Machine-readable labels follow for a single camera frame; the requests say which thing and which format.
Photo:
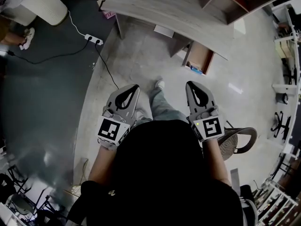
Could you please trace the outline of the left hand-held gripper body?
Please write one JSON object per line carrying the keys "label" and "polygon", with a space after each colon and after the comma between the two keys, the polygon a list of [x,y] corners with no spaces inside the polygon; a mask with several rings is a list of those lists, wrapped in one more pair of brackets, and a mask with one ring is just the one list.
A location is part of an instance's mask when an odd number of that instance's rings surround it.
{"label": "left hand-held gripper body", "polygon": [[98,118],[95,132],[97,143],[108,150],[116,150],[135,123],[135,108],[136,104],[132,103],[125,109],[109,102]]}

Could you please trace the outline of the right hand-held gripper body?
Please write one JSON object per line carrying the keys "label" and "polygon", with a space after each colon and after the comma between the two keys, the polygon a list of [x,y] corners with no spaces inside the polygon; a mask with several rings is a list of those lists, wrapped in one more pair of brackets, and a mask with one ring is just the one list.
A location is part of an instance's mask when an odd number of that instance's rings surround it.
{"label": "right hand-held gripper body", "polygon": [[223,118],[219,115],[219,107],[214,105],[201,113],[194,113],[187,120],[199,142],[219,138],[224,135]]}

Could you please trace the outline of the brown wooden drawer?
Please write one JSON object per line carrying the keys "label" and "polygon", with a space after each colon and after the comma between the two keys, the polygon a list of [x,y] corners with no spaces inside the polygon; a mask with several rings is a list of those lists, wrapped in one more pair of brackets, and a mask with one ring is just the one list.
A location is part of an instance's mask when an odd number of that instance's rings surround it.
{"label": "brown wooden drawer", "polygon": [[215,53],[206,46],[192,41],[187,46],[182,67],[187,67],[190,69],[190,66],[192,65],[201,70],[203,72],[202,75],[206,76],[214,55]]}

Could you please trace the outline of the person's left forearm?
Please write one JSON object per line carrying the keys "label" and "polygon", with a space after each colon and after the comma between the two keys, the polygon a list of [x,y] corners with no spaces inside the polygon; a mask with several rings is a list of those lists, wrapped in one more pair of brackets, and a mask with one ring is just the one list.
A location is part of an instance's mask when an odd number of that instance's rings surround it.
{"label": "person's left forearm", "polygon": [[100,146],[88,180],[105,186],[109,185],[116,153],[117,150],[109,150]]}

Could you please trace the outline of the person's right forearm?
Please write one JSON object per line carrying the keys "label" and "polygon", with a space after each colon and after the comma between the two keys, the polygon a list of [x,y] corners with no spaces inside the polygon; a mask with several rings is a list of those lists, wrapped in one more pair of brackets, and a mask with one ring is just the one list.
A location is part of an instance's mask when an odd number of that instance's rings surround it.
{"label": "person's right forearm", "polygon": [[204,160],[211,178],[231,186],[228,171],[217,142],[217,139],[210,139],[202,143]]}

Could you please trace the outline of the person's grey jeans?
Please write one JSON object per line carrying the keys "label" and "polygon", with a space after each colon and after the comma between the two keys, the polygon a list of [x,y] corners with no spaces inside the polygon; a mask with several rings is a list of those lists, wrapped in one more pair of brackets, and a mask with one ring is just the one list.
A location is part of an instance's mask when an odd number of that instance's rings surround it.
{"label": "person's grey jeans", "polygon": [[173,121],[181,120],[185,123],[188,123],[186,116],[175,110],[165,99],[163,90],[159,87],[154,88],[149,95],[150,110],[152,114],[152,119],[147,118],[142,115],[142,118],[137,119],[135,122],[135,127],[143,123],[151,121]]}

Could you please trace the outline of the dark woven chair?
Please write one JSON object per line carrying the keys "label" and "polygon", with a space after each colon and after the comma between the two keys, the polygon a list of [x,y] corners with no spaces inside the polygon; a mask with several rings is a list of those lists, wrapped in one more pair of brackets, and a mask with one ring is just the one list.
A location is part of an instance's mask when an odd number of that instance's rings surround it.
{"label": "dark woven chair", "polygon": [[[257,140],[257,131],[254,128],[235,128],[226,120],[230,126],[224,128],[224,135],[217,138],[217,142],[224,161],[228,160],[234,154],[243,154],[248,152]],[[238,135],[250,136],[249,141],[243,147],[238,148]]]}

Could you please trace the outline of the white power strip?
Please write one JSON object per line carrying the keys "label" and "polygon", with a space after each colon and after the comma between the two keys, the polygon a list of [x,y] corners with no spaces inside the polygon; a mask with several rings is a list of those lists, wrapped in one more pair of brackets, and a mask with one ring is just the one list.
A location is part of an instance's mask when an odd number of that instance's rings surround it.
{"label": "white power strip", "polygon": [[84,38],[87,40],[87,41],[89,41],[89,42],[92,42],[92,43],[94,43],[94,44],[96,44],[96,45],[103,45],[103,40],[101,40],[101,39],[99,39],[99,38],[97,38],[97,37],[95,37],[95,36],[92,36],[92,35],[90,35],[90,34],[86,34],[85,36],[84,36]]}

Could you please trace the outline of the person's black top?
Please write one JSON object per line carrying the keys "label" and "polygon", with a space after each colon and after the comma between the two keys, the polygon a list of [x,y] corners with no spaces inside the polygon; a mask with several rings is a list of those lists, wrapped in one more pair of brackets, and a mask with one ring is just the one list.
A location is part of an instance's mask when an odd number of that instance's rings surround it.
{"label": "person's black top", "polygon": [[203,147],[180,120],[135,127],[117,148],[110,184],[85,181],[76,226],[243,226],[231,186],[210,177]]}

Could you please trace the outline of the black office chair base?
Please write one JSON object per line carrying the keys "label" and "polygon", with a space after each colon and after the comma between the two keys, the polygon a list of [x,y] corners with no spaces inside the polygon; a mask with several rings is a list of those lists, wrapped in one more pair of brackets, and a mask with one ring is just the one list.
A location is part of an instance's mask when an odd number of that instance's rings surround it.
{"label": "black office chair base", "polygon": [[277,120],[277,123],[276,123],[276,126],[273,128],[271,128],[271,132],[274,132],[274,135],[273,137],[274,138],[277,138],[277,136],[279,135],[279,132],[281,129],[284,129],[282,134],[283,134],[283,137],[282,137],[282,140],[286,140],[287,139],[287,135],[288,135],[288,132],[289,132],[289,125],[290,125],[290,121],[291,121],[291,116],[288,116],[287,117],[287,120],[286,120],[286,123],[283,124],[283,112],[280,111],[280,113],[277,113],[275,112],[274,113],[274,116]]}

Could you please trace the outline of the white workbench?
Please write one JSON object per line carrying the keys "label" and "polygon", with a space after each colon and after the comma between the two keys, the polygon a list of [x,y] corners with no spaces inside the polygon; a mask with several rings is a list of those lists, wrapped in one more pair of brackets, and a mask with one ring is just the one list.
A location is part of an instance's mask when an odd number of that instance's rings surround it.
{"label": "white workbench", "polygon": [[293,56],[289,58],[288,65],[292,69],[296,69],[296,77],[293,79],[292,84],[284,84],[284,83],[273,83],[272,88],[276,93],[286,93],[289,98],[288,98],[288,104],[284,105],[284,115],[290,117],[290,122],[288,125],[288,130],[287,130],[287,136],[285,140],[279,141],[278,139],[274,138],[270,140],[272,145],[282,149],[282,152],[285,154],[289,154],[292,157],[295,155],[292,154],[294,146],[290,143],[290,140],[293,138],[292,132],[293,132],[293,127],[297,118],[297,110],[301,109],[301,102],[299,101],[299,96],[301,95],[301,82],[300,82],[300,77],[301,77],[301,70],[300,70],[300,61],[299,61],[299,45],[298,45],[298,35],[295,31],[294,25],[292,23],[290,14],[289,14],[289,9],[290,6],[284,4],[282,7],[279,9],[282,10],[285,13],[287,22],[292,30],[292,34],[290,36],[286,36],[280,39],[276,39],[275,42],[282,42],[282,41],[287,41],[292,44],[293,48]]}

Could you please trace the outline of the grey wooden desk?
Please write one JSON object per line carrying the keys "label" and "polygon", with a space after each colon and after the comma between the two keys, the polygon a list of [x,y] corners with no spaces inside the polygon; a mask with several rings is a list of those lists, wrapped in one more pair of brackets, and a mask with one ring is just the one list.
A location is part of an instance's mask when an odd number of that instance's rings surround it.
{"label": "grey wooden desk", "polygon": [[200,0],[98,0],[101,11],[130,16],[172,30],[229,59],[233,26]]}

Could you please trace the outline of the white metal rack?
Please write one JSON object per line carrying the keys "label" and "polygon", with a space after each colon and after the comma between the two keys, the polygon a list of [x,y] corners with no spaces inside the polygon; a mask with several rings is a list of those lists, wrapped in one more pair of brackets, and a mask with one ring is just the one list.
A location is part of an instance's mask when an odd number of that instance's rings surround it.
{"label": "white metal rack", "polygon": [[256,226],[279,226],[300,200],[285,193],[284,187],[267,178],[254,195],[258,222]]}

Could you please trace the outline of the white ribbed bin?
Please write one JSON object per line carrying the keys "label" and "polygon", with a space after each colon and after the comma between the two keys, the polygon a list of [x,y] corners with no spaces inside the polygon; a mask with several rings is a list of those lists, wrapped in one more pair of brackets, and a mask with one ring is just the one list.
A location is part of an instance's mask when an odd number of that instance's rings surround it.
{"label": "white ribbed bin", "polygon": [[8,8],[22,5],[52,26],[57,26],[68,16],[68,8],[60,0],[10,0]]}

